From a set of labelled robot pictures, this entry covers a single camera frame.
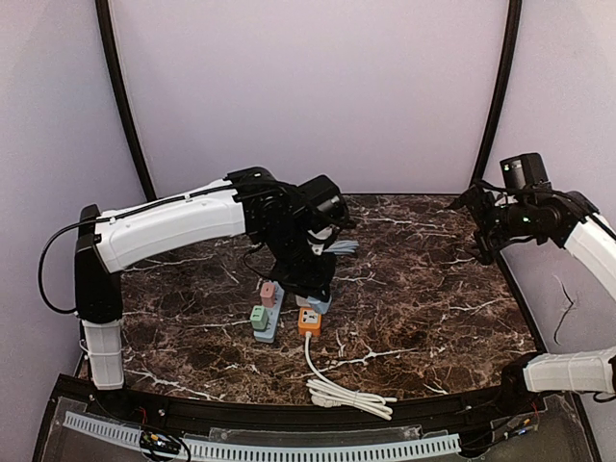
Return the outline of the pink plug adapter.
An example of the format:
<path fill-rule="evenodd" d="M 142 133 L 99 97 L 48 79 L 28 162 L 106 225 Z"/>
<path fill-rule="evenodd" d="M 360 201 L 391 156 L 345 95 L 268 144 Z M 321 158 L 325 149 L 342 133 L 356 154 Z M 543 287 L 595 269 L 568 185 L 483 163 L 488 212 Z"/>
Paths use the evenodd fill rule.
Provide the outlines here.
<path fill-rule="evenodd" d="M 266 281 L 260 289 L 260 298 L 265 308 L 273 308 L 276 303 L 276 286 L 273 282 Z"/>

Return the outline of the light blue plug adapter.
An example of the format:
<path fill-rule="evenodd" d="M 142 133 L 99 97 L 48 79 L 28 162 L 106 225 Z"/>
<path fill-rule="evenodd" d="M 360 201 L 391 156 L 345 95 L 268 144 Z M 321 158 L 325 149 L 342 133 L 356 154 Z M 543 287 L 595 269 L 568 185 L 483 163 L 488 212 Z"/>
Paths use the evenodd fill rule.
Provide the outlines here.
<path fill-rule="evenodd" d="M 329 298 L 327 301 L 323 301 L 314 297 L 308 297 L 307 301 L 313 311 L 318 314 L 324 315 L 328 312 L 331 306 L 332 298 Z"/>

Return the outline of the blue power strip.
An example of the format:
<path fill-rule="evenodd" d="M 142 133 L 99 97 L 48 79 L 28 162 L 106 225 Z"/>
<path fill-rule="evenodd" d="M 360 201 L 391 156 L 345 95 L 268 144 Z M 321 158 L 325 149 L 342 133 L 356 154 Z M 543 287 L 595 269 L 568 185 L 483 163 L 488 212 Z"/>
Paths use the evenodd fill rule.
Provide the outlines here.
<path fill-rule="evenodd" d="M 269 312 L 269 325 L 266 331 L 257 332 L 253 330 L 253 337 L 257 342 L 272 344 L 275 340 L 278 322 L 281 315 L 282 305 L 285 298 L 285 290 L 277 283 L 276 286 L 276 303 L 273 308 L 267 308 Z"/>

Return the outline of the orange power strip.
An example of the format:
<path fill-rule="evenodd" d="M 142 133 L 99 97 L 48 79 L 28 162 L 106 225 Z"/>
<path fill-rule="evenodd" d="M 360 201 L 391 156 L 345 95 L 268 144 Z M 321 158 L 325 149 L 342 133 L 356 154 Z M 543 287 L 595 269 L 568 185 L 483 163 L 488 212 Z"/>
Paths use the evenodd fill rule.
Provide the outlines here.
<path fill-rule="evenodd" d="M 307 334 L 319 337 L 321 334 L 321 314 L 311 308 L 302 307 L 299 311 L 297 322 L 298 332 L 300 336 L 305 337 Z"/>

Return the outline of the green plug adapter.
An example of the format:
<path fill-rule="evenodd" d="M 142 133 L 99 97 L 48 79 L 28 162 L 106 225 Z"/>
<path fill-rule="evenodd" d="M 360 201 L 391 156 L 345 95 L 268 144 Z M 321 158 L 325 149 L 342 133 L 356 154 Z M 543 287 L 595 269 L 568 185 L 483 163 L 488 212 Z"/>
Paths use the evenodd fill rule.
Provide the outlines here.
<path fill-rule="evenodd" d="M 252 308 L 249 320 L 254 331 L 266 331 L 270 322 L 268 309 L 263 305 L 255 305 Z"/>

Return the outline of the white cube socket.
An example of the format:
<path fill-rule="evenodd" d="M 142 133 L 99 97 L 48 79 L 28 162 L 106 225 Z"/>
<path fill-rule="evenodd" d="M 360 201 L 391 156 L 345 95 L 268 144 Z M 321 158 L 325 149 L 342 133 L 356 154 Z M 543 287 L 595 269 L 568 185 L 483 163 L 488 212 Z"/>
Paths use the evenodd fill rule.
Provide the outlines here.
<path fill-rule="evenodd" d="M 298 307 L 302 307 L 302 308 L 311 307 L 311 304 L 309 303 L 309 301 L 306 298 L 299 296 L 299 295 L 295 296 L 295 303 Z"/>

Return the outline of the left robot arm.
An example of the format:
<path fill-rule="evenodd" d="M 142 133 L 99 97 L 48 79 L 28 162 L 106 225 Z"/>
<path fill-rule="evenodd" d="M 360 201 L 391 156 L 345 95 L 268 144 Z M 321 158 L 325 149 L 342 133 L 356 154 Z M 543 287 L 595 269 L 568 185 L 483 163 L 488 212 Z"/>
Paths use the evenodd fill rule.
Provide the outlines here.
<path fill-rule="evenodd" d="M 120 274 L 167 251 L 223 237 L 248 236 L 275 259 L 267 278 L 323 314 L 331 304 L 336 257 L 328 251 L 348 223 L 336 184 L 319 175 L 299 186 L 262 167 L 227 174 L 203 188 L 121 211 L 82 211 L 75 298 L 94 386 L 124 385 Z"/>

